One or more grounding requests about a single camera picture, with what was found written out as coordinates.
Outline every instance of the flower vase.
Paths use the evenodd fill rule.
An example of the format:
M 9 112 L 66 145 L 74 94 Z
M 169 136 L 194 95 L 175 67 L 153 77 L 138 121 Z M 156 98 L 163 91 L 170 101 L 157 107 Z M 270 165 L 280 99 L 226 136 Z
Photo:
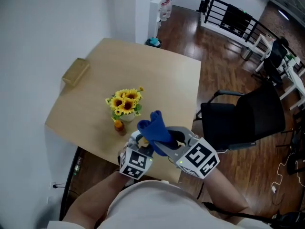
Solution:
M 120 116 L 120 119 L 126 122 L 131 122 L 135 118 L 135 112 L 130 114 L 123 114 Z

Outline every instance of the person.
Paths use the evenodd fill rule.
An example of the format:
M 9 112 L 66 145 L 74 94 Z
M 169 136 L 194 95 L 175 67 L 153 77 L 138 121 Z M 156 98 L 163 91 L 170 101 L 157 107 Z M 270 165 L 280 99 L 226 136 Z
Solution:
M 287 39 L 286 39 L 284 36 L 282 36 L 278 41 L 279 41 L 280 44 L 283 45 L 285 48 L 288 48 L 288 47 L 289 47 L 289 42 L 287 41 Z
M 179 187 L 162 181 L 142 181 L 122 191 L 130 178 L 115 171 L 80 195 L 63 221 L 47 229 L 269 229 L 261 221 L 211 215 L 204 205 Z M 245 198 L 217 169 L 203 180 L 212 202 L 220 209 L 253 215 Z

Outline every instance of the white cable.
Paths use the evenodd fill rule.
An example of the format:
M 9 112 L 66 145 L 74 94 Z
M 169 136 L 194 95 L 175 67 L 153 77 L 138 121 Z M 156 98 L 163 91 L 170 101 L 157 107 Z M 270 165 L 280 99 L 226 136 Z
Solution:
M 297 161 L 295 161 L 295 163 L 296 163 L 296 169 L 298 169 L 298 162 Z M 302 182 L 301 182 L 301 178 L 299 177 L 299 173 L 297 172 L 297 177 L 299 178 L 299 184 L 301 184 L 301 186 L 303 186 L 303 187 L 305 187 L 303 184 L 302 184 Z
M 274 182 L 271 184 L 271 190 L 272 190 L 274 193 L 275 193 L 276 189 L 274 188 L 273 184 L 277 184 L 277 185 L 280 186 L 281 183 L 282 183 L 282 180 L 283 180 L 283 176 L 282 176 L 281 174 L 278 173 L 278 170 L 280 169 L 280 166 L 281 166 L 281 165 L 283 165 L 283 166 L 286 166 L 286 165 L 287 165 L 287 162 L 288 162 L 288 159 L 289 159 L 290 155 L 288 156 L 288 158 L 287 158 L 285 164 L 280 163 L 280 164 L 278 165 L 277 174 L 281 177 L 281 181 L 280 181 L 280 183 L 277 183 L 277 182 L 274 181 Z M 298 162 L 295 161 L 295 164 L 296 164 L 296 169 L 298 169 Z M 301 184 L 301 186 L 305 187 L 305 186 L 301 183 L 301 178 L 299 177 L 299 173 L 298 173 L 298 172 L 297 172 L 296 175 L 297 175 L 297 177 L 299 178 L 299 184 Z
M 283 165 L 283 163 L 280 163 L 279 165 L 278 165 L 278 168 L 277 168 L 277 174 L 281 177 L 281 181 L 280 181 L 280 183 L 277 183 L 277 182 L 273 182 L 272 184 L 271 184 L 271 189 L 273 189 L 273 184 L 277 184 L 277 185 L 281 185 L 281 183 L 282 183 L 282 180 L 283 180 L 283 176 L 281 175 L 281 174 L 279 174 L 278 173 L 278 170 L 280 169 L 280 166 L 281 165 L 283 165 L 283 166 L 286 166 L 287 165 L 287 162 L 288 162 L 288 159 L 289 159 L 289 157 L 290 157 L 290 155 L 288 156 L 288 158 L 287 158 L 287 160 L 286 160 L 286 163 Z

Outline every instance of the ceiling light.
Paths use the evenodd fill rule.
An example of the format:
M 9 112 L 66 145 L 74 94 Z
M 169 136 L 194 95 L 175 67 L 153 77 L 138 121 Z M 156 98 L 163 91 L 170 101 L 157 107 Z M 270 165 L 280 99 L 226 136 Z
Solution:
M 286 20 L 289 20 L 285 12 L 283 12 L 281 10 L 279 10 L 279 12 L 280 12 L 281 15 L 283 15 L 285 17 Z

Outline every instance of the forearm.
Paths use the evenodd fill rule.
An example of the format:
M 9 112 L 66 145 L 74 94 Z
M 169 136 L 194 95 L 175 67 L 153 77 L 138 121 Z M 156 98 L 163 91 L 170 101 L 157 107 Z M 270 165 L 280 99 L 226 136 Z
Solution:
M 79 224 L 86 229 L 93 228 L 129 179 L 118 171 L 112 173 L 79 196 L 69 208 L 64 221 Z
M 245 198 L 217 168 L 204 179 L 204 186 L 218 208 L 233 213 L 249 208 Z

